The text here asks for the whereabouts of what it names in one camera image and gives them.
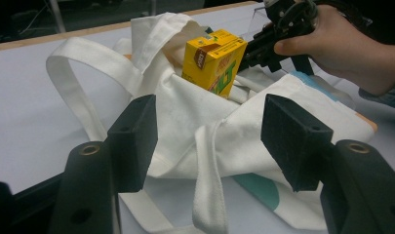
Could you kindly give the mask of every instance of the yellow cardboard box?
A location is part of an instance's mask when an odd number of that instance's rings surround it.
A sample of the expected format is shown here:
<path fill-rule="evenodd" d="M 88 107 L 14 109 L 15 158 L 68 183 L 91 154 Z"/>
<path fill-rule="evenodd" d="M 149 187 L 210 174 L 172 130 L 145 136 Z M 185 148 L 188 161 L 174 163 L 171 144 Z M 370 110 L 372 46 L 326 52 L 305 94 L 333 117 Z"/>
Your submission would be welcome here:
<path fill-rule="evenodd" d="M 228 98 L 247 42 L 224 29 L 187 42 L 182 78 Z"/>

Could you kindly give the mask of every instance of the yellow box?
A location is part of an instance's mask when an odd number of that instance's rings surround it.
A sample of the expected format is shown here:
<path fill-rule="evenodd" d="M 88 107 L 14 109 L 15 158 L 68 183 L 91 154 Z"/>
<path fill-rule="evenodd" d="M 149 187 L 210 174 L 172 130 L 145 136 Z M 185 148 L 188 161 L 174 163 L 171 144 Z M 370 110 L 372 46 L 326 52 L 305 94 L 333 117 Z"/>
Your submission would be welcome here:
<path fill-rule="evenodd" d="M 182 78 L 228 98 L 247 42 L 224 29 L 187 42 Z"/>

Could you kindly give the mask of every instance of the table surface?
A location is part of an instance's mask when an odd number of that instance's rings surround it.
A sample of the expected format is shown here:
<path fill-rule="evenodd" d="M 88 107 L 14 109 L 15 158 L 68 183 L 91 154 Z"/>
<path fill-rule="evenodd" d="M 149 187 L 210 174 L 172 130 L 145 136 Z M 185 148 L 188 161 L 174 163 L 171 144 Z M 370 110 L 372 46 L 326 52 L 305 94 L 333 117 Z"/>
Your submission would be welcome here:
<path fill-rule="evenodd" d="M 256 2 L 245 2 L 186 14 L 214 30 L 225 28 L 242 35 L 251 23 L 253 10 L 261 6 Z M 0 44 L 0 180 L 8 182 L 14 193 L 61 173 L 69 151 L 79 143 L 88 141 L 78 121 L 51 84 L 45 68 L 46 58 L 64 39 L 73 36 L 112 47 L 118 39 L 131 37 L 129 27 L 130 23 L 124 22 Z M 124 109 L 127 103 L 121 101 L 123 91 L 94 71 L 74 65 L 77 66 L 78 77 L 97 76 L 94 81 L 82 79 L 80 82 L 98 110 L 110 103 L 114 113 Z M 395 170 L 395 109 L 361 99 L 357 95 L 358 88 L 348 81 L 320 70 L 317 74 L 350 94 L 356 103 L 356 110 L 377 123 L 378 131 L 369 144 Z M 104 97 L 100 94 L 115 95 Z M 99 115 L 104 116 L 105 126 L 110 126 L 117 118 L 116 114 L 111 113 Z M 70 128 L 77 130 L 72 133 L 76 141 L 69 141 L 66 137 L 69 133 L 65 130 Z M 59 139 L 55 144 L 47 141 L 52 135 Z M 172 213 L 174 226 L 184 226 L 191 223 L 191 206 L 184 206 L 181 214 L 174 214 L 177 211 L 170 210 L 170 205 L 177 203 L 178 199 L 182 199 L 184 204 L 192 204 L 194 186 L 193 180 L 148 178 L 145 189 L 156 198 L 156 203 L 166 208 L 167 213 Z M 176 196 L 161 194 L 165 187 L 171 187 L 171 192 Z M 223 179 L 223 188 L 232 233 L 263 233 L 264 230 L 268 230 L 267 233 L 326 233 L 293 229 L 232 178 Z M 124 222 L 124 233 L 144 233 L 126 207 L 121 207 L 121 212 L 127 220 Z"/>

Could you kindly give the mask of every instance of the white tote bag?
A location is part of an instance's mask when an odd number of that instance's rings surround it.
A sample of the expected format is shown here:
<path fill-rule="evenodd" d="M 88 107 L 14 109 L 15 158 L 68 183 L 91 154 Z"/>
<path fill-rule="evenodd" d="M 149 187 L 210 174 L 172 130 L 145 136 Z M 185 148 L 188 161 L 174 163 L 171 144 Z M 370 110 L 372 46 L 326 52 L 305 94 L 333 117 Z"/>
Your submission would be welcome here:
<path fill-rule="evenodd" d="M 204 28 L 182 14 L 133 19 L 133 38 L 113 50 L 70 38 L 47 60 L 48 73 L 90 140 L 106 139 L 95 107 L 74 75 L 75 60 L 116 80 L 129 99 L 155 94 L 158 143 L 148 170 L 156 178 L 196 179 L 193 225 L 173 227 L 144 191 L 121 194 L 139 224 L 150 233 L 227 233 L 220 178 L 236 180 L 289 225 L 325 229 L 319 192 L 292 192 L 260 141 L 266 94 L 291 98 L 334 130 L 333 142 L 368 141 L 374 129 L 357 113 L 301 73 L 274 82 L 258 79 L 255 68 L 236 78 L 230 99 L 216 96 L 179 77 L 185 42 Z M 129 60 L 123 55 L 131 54 Z"/>

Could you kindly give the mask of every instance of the hand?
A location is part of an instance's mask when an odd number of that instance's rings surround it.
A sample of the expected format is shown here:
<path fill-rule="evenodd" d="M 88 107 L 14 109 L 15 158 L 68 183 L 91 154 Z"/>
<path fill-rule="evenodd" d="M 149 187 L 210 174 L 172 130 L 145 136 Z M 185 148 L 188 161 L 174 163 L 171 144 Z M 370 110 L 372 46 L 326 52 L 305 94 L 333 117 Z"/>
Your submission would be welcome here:
<path fill-rule="evenodd" d="M 274 50 L 283 56 L 310 55 L 326 72 L 373 95 L 395 86 L 395 46 L 380 44 L 361 33 L 331 6 L 318 6 L 312 33 L 279 41 Z"/>

